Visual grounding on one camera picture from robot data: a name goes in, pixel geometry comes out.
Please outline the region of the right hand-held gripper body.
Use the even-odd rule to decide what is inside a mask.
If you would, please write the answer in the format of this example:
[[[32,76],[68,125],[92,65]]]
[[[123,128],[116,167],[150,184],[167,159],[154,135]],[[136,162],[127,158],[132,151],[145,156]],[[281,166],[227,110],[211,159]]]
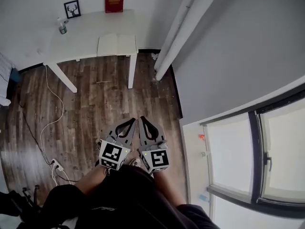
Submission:
[[[166,170],[169,167],[167,141],[139,148],[140,158],[149,174]]]

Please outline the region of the white notebook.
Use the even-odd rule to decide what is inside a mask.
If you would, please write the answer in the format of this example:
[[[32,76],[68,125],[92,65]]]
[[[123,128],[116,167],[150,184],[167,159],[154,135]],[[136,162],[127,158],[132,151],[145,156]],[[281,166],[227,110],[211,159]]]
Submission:
[[[97,57],[101,56],[130,56],[138,53],[135,35],[110,33],[98,40]]]

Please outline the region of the person's left forearm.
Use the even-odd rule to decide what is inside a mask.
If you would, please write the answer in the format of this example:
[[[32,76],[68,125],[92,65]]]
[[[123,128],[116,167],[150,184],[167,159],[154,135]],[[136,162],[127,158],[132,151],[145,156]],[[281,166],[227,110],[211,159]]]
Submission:
[[[88,174],[83,176],[74,185],[85,195],[90,195],[107,176],[108,168],[98,164]]]

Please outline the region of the person's right forearm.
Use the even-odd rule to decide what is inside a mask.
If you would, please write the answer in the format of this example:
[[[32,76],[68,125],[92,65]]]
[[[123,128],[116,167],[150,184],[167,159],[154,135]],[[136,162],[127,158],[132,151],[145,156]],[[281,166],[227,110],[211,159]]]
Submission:
[[[187,204],[185,197],[182,196],[181,192],[165,171],[155,172],[153,178],[158,190],[173,206],[178,207]]]

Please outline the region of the person's shoe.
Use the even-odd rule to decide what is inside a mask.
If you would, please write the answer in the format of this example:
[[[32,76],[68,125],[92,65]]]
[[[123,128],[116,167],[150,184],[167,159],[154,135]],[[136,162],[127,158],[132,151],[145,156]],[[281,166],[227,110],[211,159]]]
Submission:
[[[124,162],[125,165],[140,167],[141,166],[141,159],[139,157],[138,152],[132,151],[129,156],[127,157],[126,161]]]

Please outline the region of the person's black clothing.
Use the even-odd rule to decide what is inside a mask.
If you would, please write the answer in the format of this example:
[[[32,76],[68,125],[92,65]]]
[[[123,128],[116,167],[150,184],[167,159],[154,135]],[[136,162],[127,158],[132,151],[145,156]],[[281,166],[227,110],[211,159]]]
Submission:
[[[124,165],[90,194],[74,184],[53,188],[36,229],[219,229],[197,205],[173,206],[153,175]]]

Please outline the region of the white power strip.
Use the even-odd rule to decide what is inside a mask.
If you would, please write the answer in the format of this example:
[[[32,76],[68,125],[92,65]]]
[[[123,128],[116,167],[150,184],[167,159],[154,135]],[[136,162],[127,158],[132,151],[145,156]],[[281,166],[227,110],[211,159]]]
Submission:
[[[51,160],[52,169],[59,170],[60,172],[64,171],[64,168],[60,165],[60,163],[56,159]]]

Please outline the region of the thick white pipe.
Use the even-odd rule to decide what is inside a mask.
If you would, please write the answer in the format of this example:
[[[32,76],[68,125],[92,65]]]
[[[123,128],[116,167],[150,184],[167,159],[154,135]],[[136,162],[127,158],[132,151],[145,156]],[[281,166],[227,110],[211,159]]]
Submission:
[[[167,69],[172,64],[178,53],[191,36],[197,24],[207,12],[214,0],[194,0],[185,19],[158,71],[156,72],[155,79],[161,80],[165,75]]]

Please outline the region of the thin white pipe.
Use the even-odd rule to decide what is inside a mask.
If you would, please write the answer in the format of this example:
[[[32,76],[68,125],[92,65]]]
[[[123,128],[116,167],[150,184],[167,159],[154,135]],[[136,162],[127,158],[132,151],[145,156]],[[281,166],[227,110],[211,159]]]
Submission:
[[[159,53],[159,56],[155,62],[154,69],[156,72],[158,71],[159,67],[161,66],[162,62],[164,61],[174,39],[185,19],[186,14],[188,13],[188,10],[190,9],[191,5],[193,4],[193,1],[194,0],[183,0],[182,1],[181,5],[178,9],[178,12],[172,22],[170,30],[166,36],[164,44]]]

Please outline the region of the black office chair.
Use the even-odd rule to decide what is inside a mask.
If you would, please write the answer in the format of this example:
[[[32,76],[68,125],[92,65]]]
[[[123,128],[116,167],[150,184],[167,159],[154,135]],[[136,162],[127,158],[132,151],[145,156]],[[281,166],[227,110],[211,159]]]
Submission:
[[[30,223],[38,218],[41,207],[38,205],[37,192],[39,185],[35,185],[34,196],[27,194],[28,189],[22,188],[23,196],[16,191],[10,193],[0,192],[0,214],[20,217],[22,222]]]

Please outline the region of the teal storage box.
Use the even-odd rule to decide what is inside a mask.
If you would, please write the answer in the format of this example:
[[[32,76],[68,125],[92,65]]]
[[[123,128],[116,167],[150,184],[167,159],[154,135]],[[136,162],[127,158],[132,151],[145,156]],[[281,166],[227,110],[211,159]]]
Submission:
[[[11,70],[10,81],[14,81],[15,83],[19,83],[21,81],[21,75],[16,68],[12,68]]]

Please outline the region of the white checkered cloth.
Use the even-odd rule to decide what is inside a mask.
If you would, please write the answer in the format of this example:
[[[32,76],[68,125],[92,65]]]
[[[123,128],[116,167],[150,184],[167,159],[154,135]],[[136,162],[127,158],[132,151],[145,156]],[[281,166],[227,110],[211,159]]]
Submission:
[[[10,74],[14,64],[0,53],[0,105],[9,106],[11,101],[7,98],[7,88]]]

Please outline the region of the black framed deer picture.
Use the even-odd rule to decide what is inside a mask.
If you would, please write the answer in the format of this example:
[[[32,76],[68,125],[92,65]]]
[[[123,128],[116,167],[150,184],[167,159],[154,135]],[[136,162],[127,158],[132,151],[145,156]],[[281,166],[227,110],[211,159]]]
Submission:
[[[67,19],[76,18],[76,17],[81,16],[81,11],[80,11],[78,0],[73,0],[70,2],[64,3],[64,8],[65,8]]]

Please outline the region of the red book with gold print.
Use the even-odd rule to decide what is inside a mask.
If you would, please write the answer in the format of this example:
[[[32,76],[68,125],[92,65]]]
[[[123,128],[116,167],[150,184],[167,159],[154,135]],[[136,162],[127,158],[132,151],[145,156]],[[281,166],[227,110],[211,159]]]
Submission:
[[[124,0],[104,0],[106,13],[118,13],[123,12]]]

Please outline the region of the window with dark frame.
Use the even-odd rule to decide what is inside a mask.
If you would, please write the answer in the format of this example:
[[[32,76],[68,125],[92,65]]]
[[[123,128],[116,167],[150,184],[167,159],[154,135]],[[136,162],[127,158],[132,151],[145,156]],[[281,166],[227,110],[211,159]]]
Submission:
[[[261,130],[260,114],[265,114],[279,107],[287,106],[302,98],[305,98],[305,83],[283,93],[271,100],[266,100],[260,104],[245,108],[226,117],[233,117],[237,114],[244,114],[248,111],[250,121],[252,153],[253,153],[253,184],[250,186],[251,194],[246,195],[233,191],[216,184],[210,184],[207,192],[222,198],[228,202],[239,205],[243,208],[256,212],[289,219],[305,219],[305,203],[286,202],[278,199],[262,198],[263,193],[263,172],[268,161],[272,161],[263,150],[263,133]]]

